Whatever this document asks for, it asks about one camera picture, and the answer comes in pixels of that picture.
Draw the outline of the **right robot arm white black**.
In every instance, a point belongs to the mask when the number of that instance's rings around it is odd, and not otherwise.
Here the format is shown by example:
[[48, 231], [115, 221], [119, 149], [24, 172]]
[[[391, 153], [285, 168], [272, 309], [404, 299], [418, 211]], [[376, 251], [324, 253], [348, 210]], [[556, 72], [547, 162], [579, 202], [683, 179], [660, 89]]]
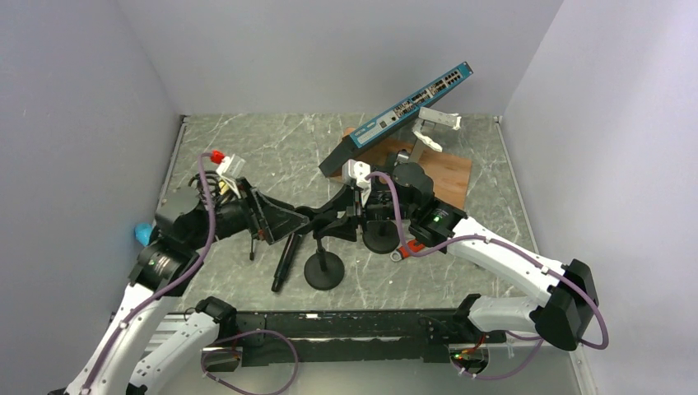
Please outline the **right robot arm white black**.
[[590, 266], [579, 259], [561, 263], [519, 247], [488, 230], [465, 211], [437, 198], [434, 182], [415, 163], [395, 165], [392, 172], [374, 170], [351, 160], [344, 167], [346, 184], [320, 208], [314, 219], [321, 235], [356, 236], [359, 225], [388, 220], [396, 226], [399, 246], [414, 258], [433, 253], [463, 258], [508, 281], [523, 292], [518, 298], [469, 295], [454, 318], [454, 332], [472, 342], [484, 332], [537, 334], [563, 351], [584, 345], [609, 346], [607, 324], [599, 309]]

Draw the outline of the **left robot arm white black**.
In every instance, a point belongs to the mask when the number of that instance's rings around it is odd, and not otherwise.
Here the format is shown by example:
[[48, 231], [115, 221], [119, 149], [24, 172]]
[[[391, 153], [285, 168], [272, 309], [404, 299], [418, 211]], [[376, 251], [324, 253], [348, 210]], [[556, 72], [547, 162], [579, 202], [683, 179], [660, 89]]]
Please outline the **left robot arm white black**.
[[59, 394], [157, 394], [202, 348], [235, 338], [236, 309], [207, 297], [174, 334], [146, 351], [215, 241], [249, 231], [273, 244], [309, 223], [293, 206], [244, 180], [237, 184], [240, 197], [207, 180], [166, 196], [115, 316], [86, 365]]

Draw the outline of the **black tripod shock mount stand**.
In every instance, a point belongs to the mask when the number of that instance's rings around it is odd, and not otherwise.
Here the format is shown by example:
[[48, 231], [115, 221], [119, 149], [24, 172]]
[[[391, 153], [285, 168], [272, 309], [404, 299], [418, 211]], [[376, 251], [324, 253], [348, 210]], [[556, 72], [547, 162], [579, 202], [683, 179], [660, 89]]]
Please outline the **black tripod shock mount stand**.
[[199, 176], [193, 176], [189, 182], [188, 186], [194, 186], [197, 189], [199, 204], [194, 210], [193, 214], [193, 225], [192, 229], [189, 231], [188, 241], [186, 245], [191, 249], [199, 250], [204, 247], [207, 240], [207, 235], [209, 231], [209, 219], [208, 219], [208, 204], [206, 201], [204, 187], [207, 187], [209, 194], [212, 198], [212, 204], [214, 208], [214, 216], [216, 214], [215, 210], [215, 193], [218, 187], [218, 183], [222, 179], [213, 171], [206, 170], [204, 172], [205, 182], [203, 183]]

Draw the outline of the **black microphone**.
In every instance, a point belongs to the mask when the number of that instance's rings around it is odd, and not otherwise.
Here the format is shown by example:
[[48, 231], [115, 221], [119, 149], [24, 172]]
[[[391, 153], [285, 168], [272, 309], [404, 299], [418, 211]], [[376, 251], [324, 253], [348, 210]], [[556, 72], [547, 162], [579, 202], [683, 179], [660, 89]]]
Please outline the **black microphone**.
[[291, 234], [287, 239], [282, 250], [282, 255], [277, 264], [276, 271], [273, 276], [273, 282], [271, 286], [271, 291], [273, 293], [278, 293], [281, 291], [283, 285], [285, 284], [289, 271], [291, 270], [291, 265], [295, 259], [295, 254], [300, 247], [302, 236], [296, 233]]

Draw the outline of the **black shock mount desk stand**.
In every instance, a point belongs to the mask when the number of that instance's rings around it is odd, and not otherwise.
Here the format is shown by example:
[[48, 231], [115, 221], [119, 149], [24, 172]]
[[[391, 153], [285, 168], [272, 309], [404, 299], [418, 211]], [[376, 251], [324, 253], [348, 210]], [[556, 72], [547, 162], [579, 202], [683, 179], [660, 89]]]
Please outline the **black shock mount desk stand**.
[[[380, 177], [371, 179], [371, 187], [371, 192], [389, 190], [387, 184]], [[378, 254], [389, 254], [400, 244], [398, 226], [395, 221], [369, 222], [367, 229], [363, 232], [362, 239], [368, 250]]]

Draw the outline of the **black round base stand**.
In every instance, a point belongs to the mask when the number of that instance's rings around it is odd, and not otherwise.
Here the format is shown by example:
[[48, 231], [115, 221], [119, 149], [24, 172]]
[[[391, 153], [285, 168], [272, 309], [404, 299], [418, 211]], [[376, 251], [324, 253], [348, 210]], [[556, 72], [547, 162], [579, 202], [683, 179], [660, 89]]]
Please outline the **black round base stand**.
[[304, 277], [307, 283], [316, 290], [331, 290], [337, 287], [345, 274], [343, 261], [323, 246], [324, 228], [337, 219], [337, 211], [329, 209], [321, 211], [311, 207], [298, 207], [297, 213], [309, 219], [309, 232], [316, 243], [316, 250], [304, 266]]

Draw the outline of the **blue microphone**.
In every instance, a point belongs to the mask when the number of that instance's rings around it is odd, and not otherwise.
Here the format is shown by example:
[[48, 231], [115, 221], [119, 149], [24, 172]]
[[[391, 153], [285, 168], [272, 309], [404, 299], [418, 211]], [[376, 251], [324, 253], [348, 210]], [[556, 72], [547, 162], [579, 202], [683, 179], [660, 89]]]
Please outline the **blue microphone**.
[[136, 241], [142, 246], [147, 246], [150, 243], [152, 231], [153, 226], [149, 223], [136, 224], [134, 227], [134, 236]]

